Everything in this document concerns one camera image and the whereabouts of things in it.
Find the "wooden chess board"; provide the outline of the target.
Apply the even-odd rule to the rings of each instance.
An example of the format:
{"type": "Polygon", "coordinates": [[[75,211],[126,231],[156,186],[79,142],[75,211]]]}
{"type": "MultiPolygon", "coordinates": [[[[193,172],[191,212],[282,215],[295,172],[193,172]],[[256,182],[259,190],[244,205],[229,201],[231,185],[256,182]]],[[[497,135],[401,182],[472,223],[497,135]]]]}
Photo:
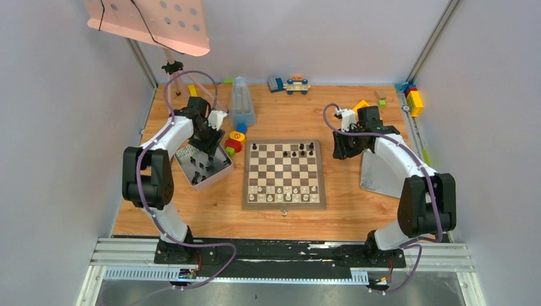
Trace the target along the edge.
{"type": "Polygon", "coordinates": [[[249,140],[246,144],[244,210],[325,210],[320,141],[249,140]]]}

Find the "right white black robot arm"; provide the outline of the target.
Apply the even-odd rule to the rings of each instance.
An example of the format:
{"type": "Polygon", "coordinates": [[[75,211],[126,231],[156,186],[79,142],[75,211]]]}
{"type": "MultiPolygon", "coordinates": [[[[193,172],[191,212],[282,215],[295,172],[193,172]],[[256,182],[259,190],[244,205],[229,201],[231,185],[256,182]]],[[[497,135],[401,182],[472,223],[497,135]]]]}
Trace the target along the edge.
{"type": "Polygon", "coordinates": [[[376,106],[353,111],[333,104],[334,116],[341,121],[332,128],[333,158],[348,159],[372,153],[381,158],[403,181],[397,219],[371,232],[364,249],[366,261],[380,266],[390,250],[405,249],[414,242],[441,242],[444,233],[456,227],[456,180],[421,160],[407,146],[393,125],[386,125],[376,106]]]}

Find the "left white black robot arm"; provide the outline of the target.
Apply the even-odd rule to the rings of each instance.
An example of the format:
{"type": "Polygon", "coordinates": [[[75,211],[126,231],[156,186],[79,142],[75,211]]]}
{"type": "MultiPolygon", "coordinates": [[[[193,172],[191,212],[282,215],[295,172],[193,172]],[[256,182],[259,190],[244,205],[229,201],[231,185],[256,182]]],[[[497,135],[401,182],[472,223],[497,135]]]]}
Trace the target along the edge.
{"type": "Polygon", "coordinates": [[[171,109],[158,134],[123,152],[122,197],[145,211],[158,228],[159,255],[180,263],[195,257],[191,230],[174,207],[171,162],[184,142],[208,155],[215,154],[225,135],[221,126],[227,115],[203,98],[190,97],[187,106],[171,109]]]}

